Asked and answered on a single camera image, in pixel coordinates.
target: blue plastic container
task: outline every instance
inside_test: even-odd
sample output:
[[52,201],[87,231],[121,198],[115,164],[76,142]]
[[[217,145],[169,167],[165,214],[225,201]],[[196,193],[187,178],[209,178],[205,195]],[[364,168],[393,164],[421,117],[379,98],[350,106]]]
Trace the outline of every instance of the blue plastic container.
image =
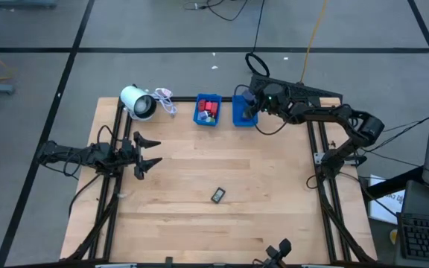
[[[198,102],[201,100],[211,101],[211,102],[217,102],[217,114],[216,118],[214,119],[214,122],[206,122],[202,120],[198,120]],[[197,97],[197,103],[194,106],[194,114],[193,114],[193,121],[196,124],[203,125],[203,126],[216,126],[219,119],[220,119],[220,113],[221,113],[221,96],[216,94],[198,94]]]
[[232,96],[232,123],[236,127],[254,127],[258,123],[258,114],[253,119],[243,118],[243,112],[247,107],[247,102],[241,95]]

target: wooden tabletop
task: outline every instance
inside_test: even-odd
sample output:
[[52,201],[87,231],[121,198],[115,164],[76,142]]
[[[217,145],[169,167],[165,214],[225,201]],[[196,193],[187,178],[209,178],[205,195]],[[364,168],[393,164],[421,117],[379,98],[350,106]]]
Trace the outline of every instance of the wooden tabletop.
[[[95,142],[101,126],[113,125],[117,101],[99,99],[89,143]],[[321,102],[330,106],[338,99]],[[223,103],[219,124],[204,127],[192,121],[195,103],[176,105],[174,118],[159,107],[150,121],[134,121],[131,126],[131,132],[162,142],[143,150],[143,156],[163,160],[142,181],[134,177],[133,166],[126,168],[110,261],[163,263],[171,256],[175,263],[248,264],[254,258],[264,260],[269,245],[277,248],[287,238],[292,243],[287,264],[327,264],[319,198],[316,190],[305,185],[314,174],[306,125],[288,124],[279,133],[265,136],[254,128],[234,127],[232,104]],[[119,137],[126,116],[122,118]],[[281,124],[276,116],[260,114],[258,126],[265,132]],[[337,124],[326,124],[326,129],[329,142],[337,146],[347,138]],[[101,140],[109,139],[104,132]],[[342,171],[357,176],[353,167]],[[94,175],[93,169],[83,168],[77,189]],[[93,227],[101,185],[99,179],[75,202],[61,258],[73,253]],[[346,228],[376,259],[358,182],[339,175],[337,185]],[[210,198],[218,187],[226,194],[215,204]],[[341,259],[338,233],[332,228]],[[98,256],[105,235],[104,229]]]

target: black keyboard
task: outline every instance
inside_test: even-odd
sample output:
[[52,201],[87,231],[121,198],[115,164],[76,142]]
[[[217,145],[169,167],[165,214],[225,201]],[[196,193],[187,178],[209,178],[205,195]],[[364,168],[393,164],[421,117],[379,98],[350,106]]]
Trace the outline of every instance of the black keyboard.
[[403,257],[429,261],[429,216],[397,214]]

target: paper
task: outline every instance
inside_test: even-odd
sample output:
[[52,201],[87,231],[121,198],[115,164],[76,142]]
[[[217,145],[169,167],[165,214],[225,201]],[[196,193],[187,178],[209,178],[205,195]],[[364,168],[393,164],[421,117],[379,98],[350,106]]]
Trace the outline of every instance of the paper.
[[[375,175],[371,175],[372,178],[369,181],[369,185],[376,185],[379,182],[383,182],[384,180]],[[380,203],[384,204],[391,210],[393,213],[401,212],[401,206],[403,205],[403,199],[405,195],[405,190],[398,191],[394,194],[388,194],[382,198],[377,199]],[[375,201],[370,201],[369,203],[369,218],[374,220],[381,220],[386,223],[397,224],[397,219],[391,213],[389,213],[385,208],[379,205]]]

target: red object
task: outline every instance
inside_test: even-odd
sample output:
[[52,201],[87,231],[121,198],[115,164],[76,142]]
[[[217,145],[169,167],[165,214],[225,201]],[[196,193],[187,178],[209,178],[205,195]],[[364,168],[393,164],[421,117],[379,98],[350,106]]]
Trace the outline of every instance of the red object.
[[211,112],[213,114],[213,117],[216,117],[216,114],[217,114],[217,103],[212,103]]
[[206,101],[205,110],[208,112],[211,111],[212,110],[212,104],[213,103]]
[[202,112],[205,110],[206,100],[198,101],[198,112]]

